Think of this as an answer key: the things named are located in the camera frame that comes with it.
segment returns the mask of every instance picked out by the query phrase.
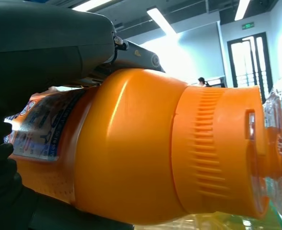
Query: ceiling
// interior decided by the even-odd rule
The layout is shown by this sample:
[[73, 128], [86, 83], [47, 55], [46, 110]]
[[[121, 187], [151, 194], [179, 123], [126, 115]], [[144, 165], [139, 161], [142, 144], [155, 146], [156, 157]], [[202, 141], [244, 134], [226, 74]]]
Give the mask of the ceiling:
[[[88, 0], [30, 0], [73, 8]], [[251, 0], [245, 17], [270, 11], [278, 0]], [[219, 11], [221, 24], [234, 21], [239, 0], [112, 0], [92, 9], [111, 20], [119, 36], [128, 38], [158, 28], [146, 13], [157, 7], [169, 23]]]

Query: bottle label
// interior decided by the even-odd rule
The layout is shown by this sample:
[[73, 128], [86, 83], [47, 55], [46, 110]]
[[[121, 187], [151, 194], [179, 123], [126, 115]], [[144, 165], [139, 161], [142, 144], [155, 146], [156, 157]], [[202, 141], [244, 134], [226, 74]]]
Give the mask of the bottle label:
[[71, 90], [32, 98], [21, 113], [5, 119], [12, 125], [12, 132], [4, 141], [13, 144], [13, 155], [56, 161], [63, 128], [85, 92]]

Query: person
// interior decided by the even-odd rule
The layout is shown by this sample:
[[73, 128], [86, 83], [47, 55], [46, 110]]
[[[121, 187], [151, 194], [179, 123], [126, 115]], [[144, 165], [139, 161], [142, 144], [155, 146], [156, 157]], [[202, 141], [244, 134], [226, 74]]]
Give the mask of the person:
[[200, 85], [201, 87], [210, 87], [210, 85], [208, 84], [208, 82], [205, 81], [204, 78], [199, 78], [197, 80], [198, 80], [198, 85]]

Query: bottle body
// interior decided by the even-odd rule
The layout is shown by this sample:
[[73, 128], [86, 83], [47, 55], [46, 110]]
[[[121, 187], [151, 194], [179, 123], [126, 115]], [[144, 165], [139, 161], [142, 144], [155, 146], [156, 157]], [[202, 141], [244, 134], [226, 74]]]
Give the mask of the bottle body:
[[[250, 113], [255, 113], [256, 133], [263, 133], [258, 88], [194, 87], [160, 72], [127, 69], [99, 88], [45, 98], [53, 101], [54, 112], [36, 102], [20, 120], [31, 123], [40, 114], [34, 120], [40, 127], [44, 117], [51, 117], [44, 133], [31, 136], [23, 125], [14, 129], [19, 139], [36, 136], [43, 145], [49, 128], [66, 120], [56, 153], [30, 159], [18, 154], [16, 134], [11, 140], [24, 184], [36, 191], [140, 225], [216, 211], [259, 218], [268, 205], [266, 199], [261, 199], [261, 208], [255, 202], [255, 164], [250, 163], [253, 146], [263, 152], [261, 139], [255, 144], [249, 136]], [[64, 113], [66, 108], [71, 111]], [[56, 129], [47, 140], [51, 151]]]
[[39, 193], [73, 203], [74, 146], [89, 101], [96, 91], [75, 90], [31, 97], [19, 114], [8, 117], [11, 157], [23, 183]]

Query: exit sign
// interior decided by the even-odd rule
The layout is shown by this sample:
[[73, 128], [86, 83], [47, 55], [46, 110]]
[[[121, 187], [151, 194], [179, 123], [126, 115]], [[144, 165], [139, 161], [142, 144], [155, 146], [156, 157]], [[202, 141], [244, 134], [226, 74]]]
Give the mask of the exit sign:
[[247, 30], [247, 29], [250, 29], [250, 28], [252, 28], [252, 27], [254, 27], [254, 23], [247, 23], [247, 24], [244, 24], [242, 25], [242, 29], [243, 30]]

